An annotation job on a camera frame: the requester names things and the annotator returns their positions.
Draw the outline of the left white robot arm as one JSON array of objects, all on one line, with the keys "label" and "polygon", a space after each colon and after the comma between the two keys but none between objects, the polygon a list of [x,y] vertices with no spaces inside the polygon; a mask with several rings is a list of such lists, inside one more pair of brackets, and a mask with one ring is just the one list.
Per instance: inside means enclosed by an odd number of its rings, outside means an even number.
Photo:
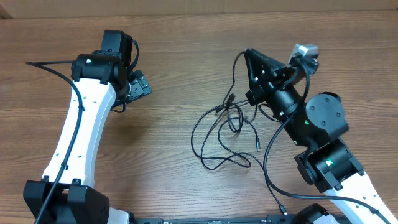
[{"label": "left white robot arm", "polygon": [[33,62],[71,86],[67,117],[41,180],[26,182],[23,198],[36,223],[135,223],[131,212],[110,206],[95,190],[96,155],[108,114],[151,94],[132,57],[137,42],[123,31],[106,30],[101,48],[70,61],[71,76]]}]

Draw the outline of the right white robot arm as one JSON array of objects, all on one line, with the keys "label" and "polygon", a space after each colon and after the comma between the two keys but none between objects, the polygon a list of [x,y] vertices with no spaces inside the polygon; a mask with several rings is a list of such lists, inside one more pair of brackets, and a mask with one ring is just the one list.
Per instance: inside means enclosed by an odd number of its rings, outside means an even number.
[{"label": "right white robot arm", "polygon": [[297,44],[284,64],[256,49],[244,52],[248,70],[251,105],[264,103],[296,146],[306,150],[295,161],[301,176],[314,185],[320,200],[332,201],[351,223],[397,223],[397,219],[378,196],[364,167],[342,140],[349,130],[341,98],[324,92],[308,99],[295,84],[318,68],[318,47]]}]

